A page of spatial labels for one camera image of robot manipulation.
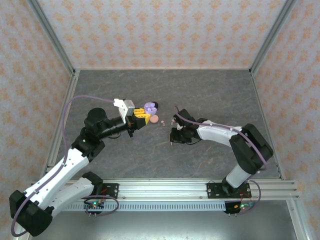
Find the metal corner post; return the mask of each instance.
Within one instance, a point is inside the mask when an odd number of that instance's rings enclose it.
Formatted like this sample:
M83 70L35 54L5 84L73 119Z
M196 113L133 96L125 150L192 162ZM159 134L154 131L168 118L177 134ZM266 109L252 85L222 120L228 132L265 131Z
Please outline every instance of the metal corner post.
M30 7L34 11L34 14L37 16L38 20L40 21L40 24L42 25L43 30L47 34L48 38L52 42L56 52L60 56L65 68L68 70L70 75L72 75L75 71L74 67L72 66L72 63L70 59L68 58L68 55L66 54L63 46L61 45L54 29L52 28L51 24L49 23L43 9L41 8L41 5L39 4L38 0L27 0Z
M273 26L271 27L270 32L266 36L266 39L264 40L262 47L260 48L258 54L256 55L251 68L249 69L251 75L253 75L257 71L259 65L261 64L262 60L266 56L273 41L276 39L278 32L280 31L281 27L285 23L287 17L291 13L291 10L296 2L297 0L286 0L285 4L283 5L279 13L279 16L277 17Z
M284 171L284 168L283 168L283 166L282 166L282 164L280 162L278 151L276 150L276 148L275 148L275 146L273 144L275 142L275 139L273 138L272 134L270 133L269 122L268 122L268 120L266 118L265 111L264 111L264 109L262 107L262 104L261 104L261 101L260 101L260 98L259 98L259 94L258 94L258 90L257 90L257 86L256 86L255 79L254 79L253 75L251 76L251 81L252 81L254 92L255 92L255 95L256 95L256 98L257 98L257 101L258 101L258 104L259 104L259 108L260 108L261 114L262 114L262 119L263 119L263 123L265 125L265 129L266 129L266 133L267 133L267 136L268 136L269 143L270 143L272 149L274 149L273 157L274 157L276 166L278 168L278 172L279 172L280 178L281 179L286 179L285 171Z

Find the wall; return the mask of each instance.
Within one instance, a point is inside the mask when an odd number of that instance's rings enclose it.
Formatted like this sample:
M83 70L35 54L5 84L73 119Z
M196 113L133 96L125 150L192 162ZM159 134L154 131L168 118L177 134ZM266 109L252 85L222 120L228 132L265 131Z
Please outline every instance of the wall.
M40 0L75 68L249 69L285 0Z
M298 0L254 76L276 151L320 239L320 4Z
M40 177L69 74L26 0L0 1L0 239L9 196Z

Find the white object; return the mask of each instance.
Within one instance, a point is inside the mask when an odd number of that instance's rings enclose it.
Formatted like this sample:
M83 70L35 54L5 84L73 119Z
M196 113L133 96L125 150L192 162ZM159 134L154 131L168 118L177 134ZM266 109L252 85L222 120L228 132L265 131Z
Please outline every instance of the white object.
M34 192L41 184L47 181L61 166L64 159L62 158L43 178L36 182L31 187L25 190L25 196L28 197L32 192ZM89 164L88 158L82 156L82 152L74 149L69 149L68 158L64 167L61 171L40 191L35 194L30 200L32 202L38 201L38 207L41 209L46 209L46 207L51 203L54 195L83 167Z
M213 121L210 120L204 121L203 123L215 124ZM240 126L233 126L230 127L230 129L236 129L238 131L242 130ZM237 133L230 129L225 129L218 126L200 125L196 131L202 140L210 140L231 147L229 140L232 136L237 135Z
M124 123L126 123L126 116L132 116L134 114L135 105L131 100L115 98L113 105L119 108L119 113Z
M225 180L236 189L250 176L251 174L244 171L237 163L228 176L226 176Z
M176 129L181 130L183 127L179 125L179 123L176 124Z
M54 210L51 214L52 217L54 218L70 204L73 204L83 197L89 196L93 190L94 186L92 185L91 181L81 177L74 184L59 191L48 205L49 207L54 207Z

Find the gray table surface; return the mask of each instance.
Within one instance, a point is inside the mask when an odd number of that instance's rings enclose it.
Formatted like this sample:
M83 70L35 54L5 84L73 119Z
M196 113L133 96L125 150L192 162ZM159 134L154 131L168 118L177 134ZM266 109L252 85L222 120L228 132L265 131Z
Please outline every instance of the gray table surface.
M247 70L81 70L74 95L126 98L136 107L159 103L157 115L164 120L149 123L130 138L106 139L103 151L73 178L92 171L108 178L224 178L236 165L231 148L212 141L195 145L173 144L169 135L174 105L185 108L195 119L207 118L229 126L254 124L268 139L257 96ZM100 107L109 118L118 108L94 99L77 99L71 104L66 123L69 144L79 135L87 113ZM58 159L64 154L60 146ZM278 178L274 158L268 170L255 178Z
M88 217L61 212L33 240L296 240L285 201L261 201L252 212L115 212Z

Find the metal frame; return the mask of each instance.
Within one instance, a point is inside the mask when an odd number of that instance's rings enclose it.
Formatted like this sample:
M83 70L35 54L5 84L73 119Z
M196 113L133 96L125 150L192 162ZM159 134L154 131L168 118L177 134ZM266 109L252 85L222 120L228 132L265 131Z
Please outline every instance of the metal frame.
M277 19L275 20L273 26L271 27L270 32L266 36L266 39L264 40L258 54L256 55L251 68L249 69L251 75L255 74L255 72L259 68L259 65L261 64L262 60L266 56L270 46L272 45L274 39L277 37L278 32L280 31L281 27L285 23L287 17L291 13L291 9L293 8L296 2L297 0L286 0Z
M255 91L256 98L258 100L260 111L262 113L262 118L263 118L263 122L264 122L264 125L265 125L266 133L268 135L269 143L270 143L272 149L274 149L273 157L274 157L276 166L278 168L278 172L280 174L281 179L286 179L284 168L283 168L281 162L279 161L280 158L278 156L278 152L277 152L277 150L276 150L276 148L275 148L275 146L273 144L275 142L275 140L274 140L273 136L270 134L270 131L269 131L269 127L268 127L269 126L269 122L266 119L266 115L265 115L264 109L262 107L262 104L261 104L261 101L260 101L260 98L259 98L259 95L258 95L258 90L257 90L257 86L256 86L256 83L255 83L254 76L251 76L251 82L252 82L252 85L253 85L253 88L254 88L254 91Z
M48 166L54 166L56 164L57 155L58 155L60 143L61 143L61 140L62 140L61 120L62 120L62 117L63 117L63 109L64 109L65 104L74 96L74 93L75 93L75 90L76 90L76 86L77 86L77 82L78 82L78 77L79 77L79 72L76 71L70 78L67 90L66 90L66 92L64 94L64 100L63 100L63 103L62 103L62 106L61 106L61 109L60 109L58 122L56 124L54 135L53 135L53 138L51 140L51 145L50 145L51 147L50 147L49 152L48 152L47 157L46 157L46 165L44 166L44 169L41 172L40 178L42 178L47 173ZM66 122L67 122L70 106L68 107L68 109L66 111L66 119L64 121L64 124L66 124Z
M114 210L115 201L105 201L103 207L90 207L90 212L108 212ZM63 212L83 212L88 207L83 201L77 201ZM117 212L212 212L225 211L224 201L120 201Z
M60 58L63 62L63 65L68 70L70 75L72 75L75 72L75 69L72 66L72 63L71 63L68 55L66 54L64 47L60 43L54 29L52 28L50 22L48 21L48 19L45 15L44 11L42 10L42 7L39 4L38 0L27 0L27 1L29 3L30 7L32 8L32 10L34 11L34 14L38 18L40 24L42 25L43 30L45 31L48 38L52 42L56 52L60 56Z
M222 179L209 178L112 178L104 183L118 183L118 200L121 202L212 202L230 201L229 198L209 199L207 183L221 183ZM295 181L272 178L255 179L261 188L261 200L299 200ZM65 187L74 184L70 180ZM258 199L258 187L250 183L252 199Z
M289 209L290 217L294 227L294 231L298 240L313 240L317 239L313 236L309 228L307 220L307 210L305 209L302 201L287 200L286 204Z

